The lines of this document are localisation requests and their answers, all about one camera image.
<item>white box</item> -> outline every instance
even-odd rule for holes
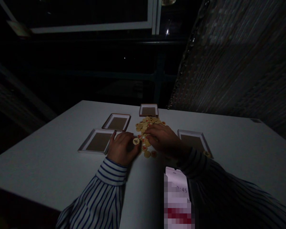
[[[93,140],[93,138],[95,137],[97,133],[110,134],[110,136],[112,136],[112,134],[114,133],[114,130],[93,129],[91,133],[89,134],[89,136],[86,138],[86,140],[83,142],[83,144],[78,149],[79,153],[101,154],[101,155],[107,154],[110,139],[108,139],[106,142],[102,142],[103,145],[106,145],[106,147],[103,147],[104,150],[87,150],[87,147],[90,145],[91,141]]]
[[[145,108],[155,108],[155,111],[154,113],[144,113],[144,109]],[[140,117],[146,117],[146,116],[149,116],[149,117],[158,117],[159,116],[159,112],[158,112],[158,104],[149,104],[149,103],[142,103],[141,106],[140,106],[140,110],[139,110],[139,116]]]
[[[102,129],[111,129],[111,130],[116,130],[116,131],[123,131],[125,132],[126,129],[127,129],[127,126],[129,124],[129,121],[130,121],[130,115],[129,114],[116,114],[116,113],[112,113],[108,119],[106,120],[106,122],[104,123],[104,125],[102,126]],[[126,118],[126,122],[125,124],[122,126],[122,127],[118,127],[117,125],[119,125],[119,122],[117,121],[115,123],[115,125],[118,127],[118,128],[110,128],[110,125],[112,124],[112,121],[114,120],[114,118]]]
[[[181,135],[187,135],[187,136],[193,136],[198,137],[201,140],[201,143],[203,145],[203,148],[205,151],[209,152],[211,154],[211,158],[214,159],[212,152],[208,146],[208,143],[203,135],[202,132],[195,132],[195,131],[189,131],[189,130],[177,130],[178,137],[181,139]]]

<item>paper box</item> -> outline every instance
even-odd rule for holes
[[[159,116],[158,105],[142,103],[140,106],[139,116],[140,117],[146,117],[146,116],[158,117]]]
[[[129,121],[129,114],[111,114],[102,126],[102,129],[126,131]]]
[[[177,130],[177,134],[178,137],[188,146],[197,149],[199,152],[207,151],[211,154],[211,158],[214,159],[212,152],[202,132],[179,129]]]
[[[93,129],[78,149],[79,153],[107,154],[109,140],[114,130]]]

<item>white table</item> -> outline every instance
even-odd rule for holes
[[[111,113],[130,114],[135,132],[139,107],[81,101],[0,155],[0,188],[63,210],[86,187],[104,159],[77,150],[93,128]],[[251,181],[286,205],[286,140],[248,118],[159,109],[159,117],[178,129],[203,132],[215,160],[235,176]],[[131,168],[120,228],[152,226],[163,199],[163,157],[141,155]]]

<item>round wooden piece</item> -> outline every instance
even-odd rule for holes
[[[140,143],[140,140],[138,138],[133,139],[133,144],[138,145]]]
[[[150,152],[149,151],[145,151],[144,152],[144,157],[149,158],[150,157]]]
[[[152,156],[153,158],[155,158],[155,157],[157,156],[157,152],[156,152],[156,151],[152,151],[151,156]]]
[[[141,150],[146,152],[147,151],[147,146],[146,145],[142,145]]]

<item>shirt sleeve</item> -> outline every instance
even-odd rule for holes
[[[126,172],[105,158],[82,194],[61,212],[56,228],[119,228]]]
[[[217,225],[228,228],[286,228],[286,207],[257,185],[227,173],[193,149],[177,164],[191,180],[204,209]]]

